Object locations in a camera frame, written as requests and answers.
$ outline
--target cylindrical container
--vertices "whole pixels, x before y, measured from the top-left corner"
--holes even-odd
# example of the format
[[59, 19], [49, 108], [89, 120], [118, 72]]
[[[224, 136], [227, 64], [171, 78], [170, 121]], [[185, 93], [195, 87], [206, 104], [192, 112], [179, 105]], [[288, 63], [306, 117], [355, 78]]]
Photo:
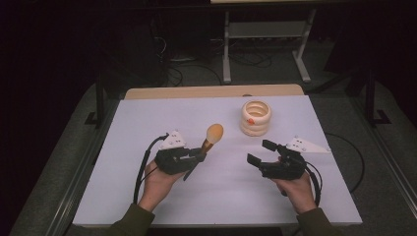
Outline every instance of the cylindrical container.
[[261, 136], [268, 131], [272, 110], [263, 101], [250, 100], [242, 106], [240, 129], [248, 136]]

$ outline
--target sleeve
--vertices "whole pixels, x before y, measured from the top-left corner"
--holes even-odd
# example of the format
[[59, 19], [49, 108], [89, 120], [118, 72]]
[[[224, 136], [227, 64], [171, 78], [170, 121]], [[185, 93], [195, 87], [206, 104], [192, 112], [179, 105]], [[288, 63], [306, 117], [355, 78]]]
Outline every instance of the sleeve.
[[305, 236], [341, 236], [338, 229], [330, 224], [321, 208], [315, 208], [297, 216], [301, 231]]
[[147, 234], [154, 214], [131, 204], [123, 218], [110, 226], [108, 236], [144, 236]]

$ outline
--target white table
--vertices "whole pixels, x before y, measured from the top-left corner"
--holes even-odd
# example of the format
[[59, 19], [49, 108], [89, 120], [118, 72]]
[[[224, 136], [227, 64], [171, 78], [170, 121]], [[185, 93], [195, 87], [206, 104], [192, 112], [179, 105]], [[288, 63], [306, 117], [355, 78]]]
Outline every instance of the white table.
[[[239, 129], [240, 109], [261, 99], [272, 109], [269, 131], [248, 137]], [[197, 97], [122, 100], [89, 179], [73, 223], [106, 226], [119, 220], [133, 200], [136, 177], [149, 144], [178, 130], [187, 148], [199, 148], [207, 128], [222, 124], [224, 135], [189, 179], [178, 181], [155, 209], [153, 227], [274, 226], [296, 223], [287, 198], [246, 161], [251, 153], [276, 161], [262, 140], [286, 144], [299, 136], [328, 148], [306, 95]], [[149, 161], [157, 153], [151, 150]], [[324, 179], [321, 207], [334, 224], [358, 224], [361, 217], [331, 153], [303, 153]]]

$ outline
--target person's right hand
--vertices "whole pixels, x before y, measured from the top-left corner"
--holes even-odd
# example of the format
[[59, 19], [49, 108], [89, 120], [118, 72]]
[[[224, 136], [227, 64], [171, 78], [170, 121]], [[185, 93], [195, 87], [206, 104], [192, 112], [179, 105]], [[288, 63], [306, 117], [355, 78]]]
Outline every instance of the person's right hand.
[[279, 191], [286, 193], [298, 214], [317, 208], [314, 202], [310, 176], [307, 172], [301, 178], [295, 180], [270, 180], [276, 184]]

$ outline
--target person's right arm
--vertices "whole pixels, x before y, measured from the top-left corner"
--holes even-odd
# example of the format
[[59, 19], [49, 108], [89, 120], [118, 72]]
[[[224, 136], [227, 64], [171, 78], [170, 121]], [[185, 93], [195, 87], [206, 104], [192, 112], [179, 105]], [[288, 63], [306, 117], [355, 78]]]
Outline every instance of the person's right arm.
[[285, 192], [294, 210], [298, 213], [297, 220], [301, 231], [306, 236], [338, 236], [343, 235], [333, 227], [323, 210], [316, 206], [310, 183], [310, 176], [306, 172], [300, 179], [279, 180], [271, 179], [281, 192]]

